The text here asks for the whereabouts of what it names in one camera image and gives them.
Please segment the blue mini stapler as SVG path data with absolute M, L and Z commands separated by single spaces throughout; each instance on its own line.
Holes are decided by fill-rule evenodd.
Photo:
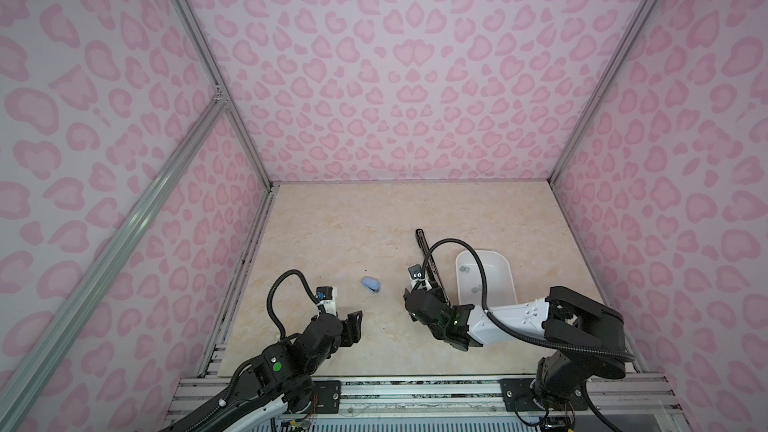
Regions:
M 377 294 L 381 291 L 381 283 L 379 280 L 372 277 L 364 277 L 361 279 L 362 286 L 371 293 Z

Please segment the black stapler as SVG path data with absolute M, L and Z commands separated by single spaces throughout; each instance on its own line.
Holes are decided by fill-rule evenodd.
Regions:
M 430 253 L 430 245 L 427 241 L 425 232 L 421 228 L 415 230 L 415 238 L 419 249 L 423 255 L 423 264 L 421 267 L 422 282 L 424 287 L 432 290 L 439 300 L 450 304 L 445 288 L 443 286 L 436 262 Z

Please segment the white plastic bin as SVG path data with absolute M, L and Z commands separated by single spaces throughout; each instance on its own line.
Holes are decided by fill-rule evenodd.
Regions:
M 502 254 L 491 250 L 478 250 L 476 254 L 485 270 L 487 304 L 491 308 L 516 305 L 518 299 L 508 260 Z M 462 264 L 469 266 L 467 272 L 459 271 Z M 477 262 L 469 251 L 458 254 L 455 269 L 459 303 L 480 306 L 482 280 Z

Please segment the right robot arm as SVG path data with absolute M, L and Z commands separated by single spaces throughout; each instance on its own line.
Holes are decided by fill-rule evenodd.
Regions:
M 581 389 L 589 379 L 623 379 L 634 361 L 626 349 L 623 316 L 564 286 L 551 287 L 545 298 L 490 309 L 450 305 L 423 286 L 406 290 L 403 299 L 413 321 L 462 352 L 513 339 L 552 351 L 538 361 L 533 379 L 508 392 L 510 407 L 569 406 L 573 397 L 585 399 Z

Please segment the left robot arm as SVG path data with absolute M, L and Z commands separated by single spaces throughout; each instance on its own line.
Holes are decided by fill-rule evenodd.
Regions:
M 357 344 L 363 313 L 321 313 L 305 330 L 244 361 L 226 387 L 167 431 L 247 431 L 313 403 L 312 376 L 338 349 Z

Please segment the left mounting plate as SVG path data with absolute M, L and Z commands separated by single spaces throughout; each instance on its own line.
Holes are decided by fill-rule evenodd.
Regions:
M 342 382 L 339 380 L 314 381 L 308 402 L 300 410 L 303 415 L 337 414 L 340 408 Z

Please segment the mounting plate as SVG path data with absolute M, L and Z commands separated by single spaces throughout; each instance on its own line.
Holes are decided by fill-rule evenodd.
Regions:
M 303 415 L 337 414 L 340 408 L 342 382 L 339 380 L 314 381 L 308 402 L 300 410 Z
M 507 412 L 543 413 L 532 389 L 533 378 L 506 378 L 499 381 L 501 397 Z

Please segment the right mounting plate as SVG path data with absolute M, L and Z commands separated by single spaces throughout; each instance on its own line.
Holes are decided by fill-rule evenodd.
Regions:
M 543 413 L 532 389 L 533 378 L 506 378 L 499 381 L 501 397 L 507 412 Z

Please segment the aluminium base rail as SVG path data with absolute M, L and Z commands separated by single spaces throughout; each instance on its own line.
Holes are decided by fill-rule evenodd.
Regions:
M 584 400 L 543 413 L 507 412 L 499 381 L 530 375 L 318 377 L 342 382 L 340 408 L 331 415 L 283 415 L 250 431 L 687 431 L 690 425 L 670 383 L 659 374 L 622 380 L 593 378 Z

